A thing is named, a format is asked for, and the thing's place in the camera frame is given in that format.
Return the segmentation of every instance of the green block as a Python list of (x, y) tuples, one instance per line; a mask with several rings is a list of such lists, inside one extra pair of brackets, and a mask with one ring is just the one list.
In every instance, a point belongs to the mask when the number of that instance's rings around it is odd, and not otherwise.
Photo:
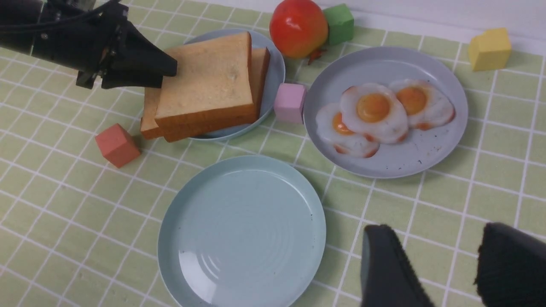
[(328, 21), (328, 45), (348, 42), (354, 36), (354, 17), (345, 4), (339, 4), (323, 10)]

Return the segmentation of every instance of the bread slice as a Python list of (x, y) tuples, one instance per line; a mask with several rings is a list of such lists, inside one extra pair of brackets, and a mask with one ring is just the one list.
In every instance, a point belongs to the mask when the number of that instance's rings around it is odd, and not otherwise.
[(157, 139), (164, 135), (153, 119), (156, 116), (160, 94), (160, 88), (144, 88), (144, 109), (142, 111), (142, 118), (140, 119), (140, 133), (147, 140)]
[(270, 54), (267, 48), (252, 49), (252, 69), (250, 72), (250, 90), (252, 99), (260, 118), (262, 98), (264, 94), (265, 77), (268, 75)]
[(178, 72), (163, 78), (157, 125), (198, 124), (256, 112), (250, 89), (251, 50), (248, 32), (169, 49), (179, 63)]
[(229, 120), (219, 120), (199, 125), (182, 125), (165, 133), (164, 138), (167, 142), (175, 142), (185, 138), (191, 138), (205, 133), (221, 130), (224, 128), (235, 127), (244, 124), (250, 124), (256, 121), (255, 115), (238, 116)]
[(160, 89), (144, 89), (144, 111), (140, 120), (140, 132), (145, 139), (165, 137), (167, 142), (178, 141), (185, 138), (195, 137), (212, 131), (253, 123), (259, 118), (262, 96), (265, 85), (265, 78), (269, 68), (270, 55), (267, 48), (252, 49), (252, 69), (250, 87), (256, 113), (236, 116), (227, 120), (203, 122), (199, 124), (178, 125), (161, 129), (154, 120), (159, 102)]

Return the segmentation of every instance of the tomato stem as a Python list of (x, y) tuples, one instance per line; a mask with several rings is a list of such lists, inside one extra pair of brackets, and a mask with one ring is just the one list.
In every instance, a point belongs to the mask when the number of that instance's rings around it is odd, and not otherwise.
[(318, 48), (317, 50), (313, 51), (310, 55), (309, 55), (309, 61), (307, 62), (307, 65), (311, 65), (311, 63), (320, 58), (322, 56), (323, 53), (326, 52), (326, 49), (322, 49), (322, 48)]

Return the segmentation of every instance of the empty plate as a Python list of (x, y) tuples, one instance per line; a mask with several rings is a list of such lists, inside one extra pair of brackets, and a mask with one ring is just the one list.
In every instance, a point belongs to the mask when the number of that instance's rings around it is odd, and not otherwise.
[(174, 198), (159, 231), (159, 269), (183, 307), (290, 306), (325, 241), (321, 201), (303, 175), (269, 157), (230, 158)]

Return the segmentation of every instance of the gray plate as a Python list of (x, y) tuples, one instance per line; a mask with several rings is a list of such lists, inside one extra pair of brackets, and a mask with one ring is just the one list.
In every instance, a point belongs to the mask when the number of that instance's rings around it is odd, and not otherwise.
[[(367, 159), (339, 154), (320, 140), (317, 112), (328, 103), (338, 102), (344, 90), (367, 82), (387, 86), (406, 78), (428, 80), (442, 91), (455, 106), (455, 119), (428, 131), (410, 130), (402, 144), (381, 144)], [(468, 102), (461, 83), (440, 61), (412, 49), (376, 47), (348, 54), (326, 67), (307, 93), (303, 116), (311, 141), (337, 166), (364, 177), (399, 178), (422, 172), (453, 151), (466, 128)]]
[(253, 48), (267, 48), (271, 58), (269, 60), (268, 74), (265, 77), (264, 93), (262, 96), (262, 108), (260, 110), (260, 118), (252, 124), (235, 126), (222, 130), (217, 130), (207, 134), (199, 135), (192, 139), (208, 140), (208, 141), (224, 141), (231, 138), (238, 137), (248, 131), (254, 129), (262, 121), (264, 121), (269, 113), (273, 110), (273, 104), (275, 103), (275, 97), (277, 96), (278, 87), (284, 82), (286, 76), (286, 67), (284, 65), (284, 59), (281, 52), (275, 47), (275, 44), (271, 39), (267, 38), (261, 33), (246, 30), (246, 29), (222, 29), (205, 33), (203, 35), (190, 39), (186, 44), (192, 44), (197, 42), (203, 42), (205, 40), (214, 39), (218, 37), (228, 36), (236, 33), (247, 31), (252, 37)]

